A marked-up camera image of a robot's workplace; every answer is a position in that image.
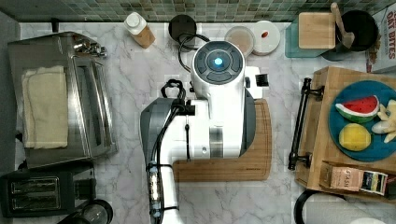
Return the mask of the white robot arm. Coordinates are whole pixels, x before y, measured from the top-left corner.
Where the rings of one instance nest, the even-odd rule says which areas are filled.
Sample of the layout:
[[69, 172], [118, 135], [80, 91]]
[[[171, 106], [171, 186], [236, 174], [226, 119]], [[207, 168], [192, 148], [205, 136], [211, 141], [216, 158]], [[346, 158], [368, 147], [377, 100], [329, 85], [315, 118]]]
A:
[[254, 97], [245, 84], [246, 61], [228, 41], [208, 41], [192, 57], [188, 100], [181, 81], [177, 97], [163, 96], [140, 115], [148, 181], [150, 224], [183, 224], [173, 163], [241, 157], [256, 131]]

